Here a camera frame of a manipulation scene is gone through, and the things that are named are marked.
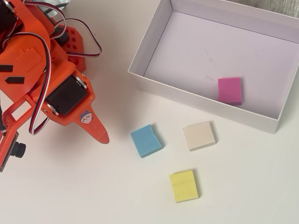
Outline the orange gripper black servo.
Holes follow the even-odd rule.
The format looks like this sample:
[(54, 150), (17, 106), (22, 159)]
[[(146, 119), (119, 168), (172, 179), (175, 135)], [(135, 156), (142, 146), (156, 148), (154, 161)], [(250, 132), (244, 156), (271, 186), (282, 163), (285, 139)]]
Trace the orange gripper black servo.
[(71, 62), (53, 62), (45, 105), (50, 119), (67, 126), (76, 123), (100, 143), (109, 143), (106, 128), (91, 107), (95, 99), (90, 81)]

